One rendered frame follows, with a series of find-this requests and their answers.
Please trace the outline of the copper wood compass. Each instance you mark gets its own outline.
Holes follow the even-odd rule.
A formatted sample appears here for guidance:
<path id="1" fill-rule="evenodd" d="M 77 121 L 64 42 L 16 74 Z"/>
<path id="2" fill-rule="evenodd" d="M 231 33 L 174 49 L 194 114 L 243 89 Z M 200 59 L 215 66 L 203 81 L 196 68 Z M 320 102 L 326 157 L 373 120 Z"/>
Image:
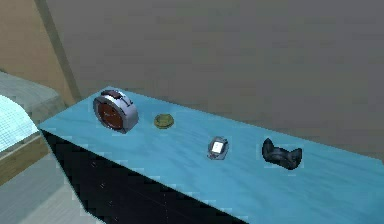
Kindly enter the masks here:
<path id="1" fill-rule="evenodd" d="M 171 114 L 158 114 L 154 118 L 154 125 L 159 129 L 167 129 L 174 124 Z"/>

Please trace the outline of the small grey handheld device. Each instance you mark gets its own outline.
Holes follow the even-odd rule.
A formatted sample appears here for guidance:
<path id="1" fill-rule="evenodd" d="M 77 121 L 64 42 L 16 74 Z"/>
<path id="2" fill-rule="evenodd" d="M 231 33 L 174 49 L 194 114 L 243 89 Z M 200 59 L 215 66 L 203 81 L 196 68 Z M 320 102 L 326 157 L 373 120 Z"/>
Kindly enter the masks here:
<path id="1" fill-rule="evenodd" d="M 207 157 L 211 160 L 224 160 L 228 150 L 228 140 L 221 136 L 216 136 L 208 144 Z"/>

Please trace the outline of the blue top black dresser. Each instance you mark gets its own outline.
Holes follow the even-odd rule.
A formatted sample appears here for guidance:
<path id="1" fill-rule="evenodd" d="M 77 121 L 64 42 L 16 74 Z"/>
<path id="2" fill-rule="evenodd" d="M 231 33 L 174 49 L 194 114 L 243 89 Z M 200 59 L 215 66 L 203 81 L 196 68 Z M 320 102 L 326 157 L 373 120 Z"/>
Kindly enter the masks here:
<path id="1" fill-rule="evenodd" d="M 106 224 L 384 224 L 384 164 L 369 157 L 130 93 L 126 134 L 86 98 L 40 124 L 79 199 Z M 154 125 L 171 114 L 167 129 Z M 208 144 L 228 140 L 224 160 Z M 265 139 L 303 150 L 294 170 L 266 162 Z"/>

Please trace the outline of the silver red alarm clock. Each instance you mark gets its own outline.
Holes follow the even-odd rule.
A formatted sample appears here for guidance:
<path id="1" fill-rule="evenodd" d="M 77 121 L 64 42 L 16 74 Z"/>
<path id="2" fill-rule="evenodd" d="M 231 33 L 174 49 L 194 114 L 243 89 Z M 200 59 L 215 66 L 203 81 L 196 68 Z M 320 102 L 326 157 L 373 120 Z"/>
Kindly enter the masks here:
<path id="1" fill-rule="evenodd" d="M 139 121 L 138 110 L 132 100 L 121 91 L 107 89 L 93 100 L 95 116 L 111 130 L 126 134 Z"/>

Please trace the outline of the black game controller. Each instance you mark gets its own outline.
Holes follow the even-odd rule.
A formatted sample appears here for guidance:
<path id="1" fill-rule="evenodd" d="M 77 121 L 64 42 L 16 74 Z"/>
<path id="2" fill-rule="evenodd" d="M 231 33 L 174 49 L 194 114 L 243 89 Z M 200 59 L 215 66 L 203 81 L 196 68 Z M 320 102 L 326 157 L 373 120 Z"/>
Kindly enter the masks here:
<path id="1" fill-rule="evenodd" d="M 302 154 L 303 150 L 301 148 L 288 151 L 284 148 L 276 147 L 269 138 L 265 139 L 262 145 L 263 159 L 287 170 L 294 170 L 300 165 Z"/>

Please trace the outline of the wooden bed with mattress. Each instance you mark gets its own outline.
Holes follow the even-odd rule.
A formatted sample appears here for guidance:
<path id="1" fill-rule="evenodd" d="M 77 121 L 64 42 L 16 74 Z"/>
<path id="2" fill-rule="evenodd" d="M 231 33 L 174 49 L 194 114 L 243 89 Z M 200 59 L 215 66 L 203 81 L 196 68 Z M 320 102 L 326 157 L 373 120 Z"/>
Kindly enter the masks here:
<path id="1" fill-rule="evenodd" d="M 66 108 L 62 97 L 55 90 L 2 70 L 0 95 L 19 104 L 36 127 Z M 48 153 L 49 149 L 39 131 L 0 152 L 0 186 Z"/>

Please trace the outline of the pale blue pillow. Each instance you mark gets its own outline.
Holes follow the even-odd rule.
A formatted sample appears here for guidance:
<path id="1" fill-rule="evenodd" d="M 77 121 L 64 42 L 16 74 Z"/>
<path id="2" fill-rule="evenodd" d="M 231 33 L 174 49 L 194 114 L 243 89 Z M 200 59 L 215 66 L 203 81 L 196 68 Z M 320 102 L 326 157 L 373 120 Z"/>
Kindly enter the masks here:
<path id="1" fill-rule="evenodd" d="M 0 95 L 0 152 L 37 131 L 35 123 L 19 104 Z"/>

